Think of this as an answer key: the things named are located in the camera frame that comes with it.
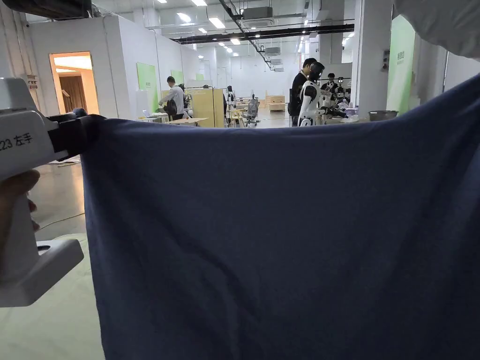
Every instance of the office chair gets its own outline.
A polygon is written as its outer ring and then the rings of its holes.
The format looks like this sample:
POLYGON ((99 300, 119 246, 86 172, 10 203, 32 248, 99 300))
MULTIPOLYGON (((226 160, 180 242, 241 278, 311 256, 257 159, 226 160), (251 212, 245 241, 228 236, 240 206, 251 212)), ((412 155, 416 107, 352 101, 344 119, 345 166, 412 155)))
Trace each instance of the office chair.
POLYGON ((260 120, 255 119, 258 116, 259 106, 260 106, 260 101, 258 101, 257 99, 251 99, 250 102, 248 103, 248 110, 245 114, 243 114, 243 117, 247 119, 246 126, 248 128, 253 128, 257 126, 257 124, 260 122, 260 120))

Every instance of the sign on wall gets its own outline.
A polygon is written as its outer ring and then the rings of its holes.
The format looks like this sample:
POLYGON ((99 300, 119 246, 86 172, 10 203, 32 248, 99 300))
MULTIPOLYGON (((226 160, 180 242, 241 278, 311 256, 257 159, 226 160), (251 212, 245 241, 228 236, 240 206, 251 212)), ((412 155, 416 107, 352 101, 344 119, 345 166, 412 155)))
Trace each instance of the sign on wall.
POLYGON ((387 110, 399 114, 409 110, 414 48, 415 30, 403 16, 397 16, 392 21, 387 110))
POLYGON ((137 63, 138 87, 147 92, 148 111, 156 112, 158 109, 158 91, 156 88, 156 71, 154 65, 137 63))

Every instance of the white humanoid robot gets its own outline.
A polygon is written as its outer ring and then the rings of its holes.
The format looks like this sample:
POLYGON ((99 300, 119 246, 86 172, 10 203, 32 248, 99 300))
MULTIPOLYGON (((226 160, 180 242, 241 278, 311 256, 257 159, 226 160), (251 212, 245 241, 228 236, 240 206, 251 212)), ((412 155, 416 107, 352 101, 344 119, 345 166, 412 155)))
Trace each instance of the white humanoid robot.
POLYGON ((328 112, 327 107, 318 107, 320 98, 325 91, 321 90, 317 84, 318 79, 322 75, 325 67, 314 62, 310 67, 310 75, 308 81, 303 85, 301 90, 302 105, 299 116, 299 126, 313 126, 318 116, 325 115, 328 112))

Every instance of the man in white shirt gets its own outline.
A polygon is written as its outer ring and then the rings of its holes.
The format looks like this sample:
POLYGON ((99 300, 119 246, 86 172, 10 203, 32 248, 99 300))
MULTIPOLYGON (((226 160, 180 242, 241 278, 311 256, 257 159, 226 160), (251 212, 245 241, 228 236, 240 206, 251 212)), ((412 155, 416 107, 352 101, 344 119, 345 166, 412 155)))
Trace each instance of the man in white shirt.
POLYGON ((173 119, 182 119, 183 114, 185 113, 185 109, 183 108, 183 96, 185 95, 185 93, 180 87, 175 86, 175 79, 173 78, 173 76, 168 77, 167 83, 170 86, 170 92, 166 97, 160 100, 159 105, 162 106, 169 100, 175 101, 175 104, 177 105, 177 115, 173 116, 173 119))

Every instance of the doorway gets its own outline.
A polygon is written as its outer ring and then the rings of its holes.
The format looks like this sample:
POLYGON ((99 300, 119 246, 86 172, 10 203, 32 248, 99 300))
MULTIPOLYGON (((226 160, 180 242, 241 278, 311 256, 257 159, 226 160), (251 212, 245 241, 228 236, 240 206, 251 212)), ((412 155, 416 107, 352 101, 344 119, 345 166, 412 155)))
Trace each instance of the doorway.
POLYGON ((60 114, 74 108, 100 113, 89 51, 50 54, 50 65, 60 114))

